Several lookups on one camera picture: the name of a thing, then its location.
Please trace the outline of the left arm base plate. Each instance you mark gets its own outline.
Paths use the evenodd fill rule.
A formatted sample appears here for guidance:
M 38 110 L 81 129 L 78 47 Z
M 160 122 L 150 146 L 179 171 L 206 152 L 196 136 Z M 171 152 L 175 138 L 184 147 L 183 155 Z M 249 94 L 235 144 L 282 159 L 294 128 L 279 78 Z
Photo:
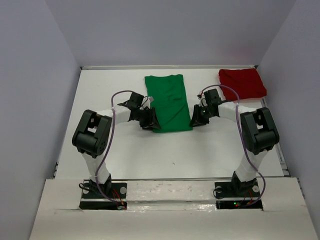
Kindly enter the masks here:
M 90 180 L 81 182 L 79 188 L 81 189 L 79 208 L 82 210 L 122 211 L 127 209 L 128 184 L 125 181 L 113 181 L 110 191 L 105 193 L 107 198 Z

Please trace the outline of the green t-shirt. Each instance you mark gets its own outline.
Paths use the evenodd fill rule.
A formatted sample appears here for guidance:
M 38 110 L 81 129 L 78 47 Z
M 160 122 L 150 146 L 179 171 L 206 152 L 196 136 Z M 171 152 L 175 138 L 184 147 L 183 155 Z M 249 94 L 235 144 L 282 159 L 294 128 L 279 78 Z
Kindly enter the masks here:
M 153 97 L 150 106 L 155 113 L 161 129 L 154 133 L 185 132 L 190 126 L 190 111 L 187 101 L 184 77 L 182 74 L 169 76 L 145 76 L 147 95 Z

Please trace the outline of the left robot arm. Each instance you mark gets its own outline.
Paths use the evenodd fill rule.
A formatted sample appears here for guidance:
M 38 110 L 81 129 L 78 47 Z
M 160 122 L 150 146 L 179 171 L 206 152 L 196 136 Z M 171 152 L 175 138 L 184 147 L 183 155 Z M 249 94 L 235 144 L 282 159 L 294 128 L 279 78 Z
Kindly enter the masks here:
M 81 183 L 82 190 L 93 192 L 109 201 L 112 177 L 106 167 L 118 124 L 137 121 L 143 130 L 160 130 L 154 107 L 144 106 L 145 97 L 132 90 L 116 92 L 111 97 L 111 108 L 102 111 L 85 110 L 72 137 L 72 145 L 84 158 L 89 181 Z

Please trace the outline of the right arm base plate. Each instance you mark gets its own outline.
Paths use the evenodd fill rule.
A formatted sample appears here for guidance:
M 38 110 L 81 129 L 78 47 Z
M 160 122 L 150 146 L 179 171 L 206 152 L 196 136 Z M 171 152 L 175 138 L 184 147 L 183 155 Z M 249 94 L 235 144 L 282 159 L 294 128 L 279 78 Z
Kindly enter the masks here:
M 218 181 L 214 183 L 213 196 L 216 199 L 217 210 L 238 210 L 238 209 L 263 209 L 261 200 L 253 203 L 260 196 L 258 182 L 255 181 L 244 192 L 237 193 L 230 181 Z

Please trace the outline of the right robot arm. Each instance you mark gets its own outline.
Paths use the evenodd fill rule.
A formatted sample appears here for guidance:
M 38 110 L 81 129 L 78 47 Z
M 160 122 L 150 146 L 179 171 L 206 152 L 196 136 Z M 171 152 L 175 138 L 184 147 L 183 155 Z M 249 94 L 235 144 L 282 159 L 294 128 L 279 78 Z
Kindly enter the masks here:
M 259 189 L 257 176 L 259 167 L 280 140 L 277 127 L 267 107 L 250 108 L 236 101 L 223 100 L 217 89 L 202 91 L 198 94 L 199 103 L 194 105 L 190 121 L 191 127 L 209 124 L 210 118 L 218 117 L 236 123 L 244 155 L 233 172 L 231 181 L 215 183 L 213 191 L 218 200 L 224 198 L 246 198 L 247 194 L 258 198 L 264 193 Z

